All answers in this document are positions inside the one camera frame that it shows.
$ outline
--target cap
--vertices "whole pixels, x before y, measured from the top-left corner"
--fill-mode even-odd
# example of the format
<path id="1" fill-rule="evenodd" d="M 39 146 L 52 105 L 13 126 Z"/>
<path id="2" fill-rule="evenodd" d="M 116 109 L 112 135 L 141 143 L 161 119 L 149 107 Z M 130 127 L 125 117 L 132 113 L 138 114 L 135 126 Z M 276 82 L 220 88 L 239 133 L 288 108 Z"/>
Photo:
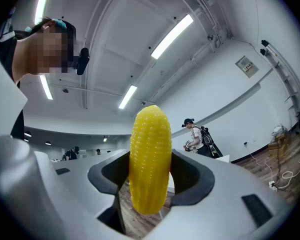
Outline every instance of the cap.
<path id="1" fill-rule="evenodd" d="M 193 118 L 187 118 L 187 119 L 184 119 L 184 123 L 183 123 L 183 125 L 181 125 L 181 127 L 186 127 L 186 125 L 188 124 L 188 123 L 193 123 L 194 122 L 194 119 Z"/>

